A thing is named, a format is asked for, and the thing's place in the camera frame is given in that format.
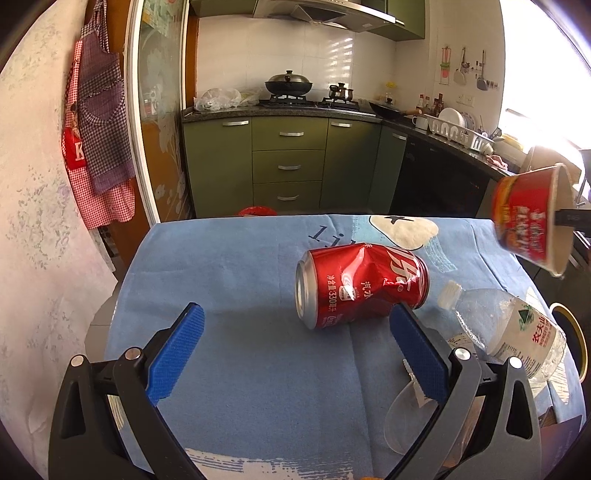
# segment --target wall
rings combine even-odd
[[[0,419],[45,477],[64,372],[116,284],[80,218],[60,148],[85,6],[57,0],[0,74],[9,112],[0,118]]]
[[[394,79],[396,44],[371,33],[325,25],[241,15],[199,22],[197,95],[214,87],[260,87],[293,70],[311,81],[311,100],[328,96],[328,86],[345,82],[355,98],[375,98]]]
[[[501,112],[505,77],[505,37],[499,0],[426,0],[426,39],[397,42],[395,82],[400,107],[412,108],[418,96],[443,94],[446,106],[471,113],[480,124],[482,116],[487,131],[494,130]],[[467,85],[450,79],[441,85],[441,49],[452,50],[450,77],[458,68],[462,47],[466,46],[466,61],[471,67],[482,59],[486,50],[484,77],[499,84],[498,90],[476,88],[475,73],[467,74]],[[472,95],[474,106],[457,103],[460,94]]]

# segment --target drawer handle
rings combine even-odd
[[[235,127],[237,125],[248,125],[248,120],[242,120],[240,122],[224,122],[222,123],[224,127]]]

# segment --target star print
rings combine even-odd
[[[406,220],[407,222],[414,222],[414,220],[410,219],[410,218],[405,218],[405,217],[399,217],[396,215],[390,215],[386,218],[390,219],[390,223],[393,225],[396,223],[396,220]]]

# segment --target black appliance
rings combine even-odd
[[[474,218],[489,176],[442,148],[408,137],[389,213]]]

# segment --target small pot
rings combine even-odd
[[[332,98],[333,100],[346,100],[348,102],[353,100],[353,89],[345,88],[344,83],[330,85],[329,90],[329,98]]]

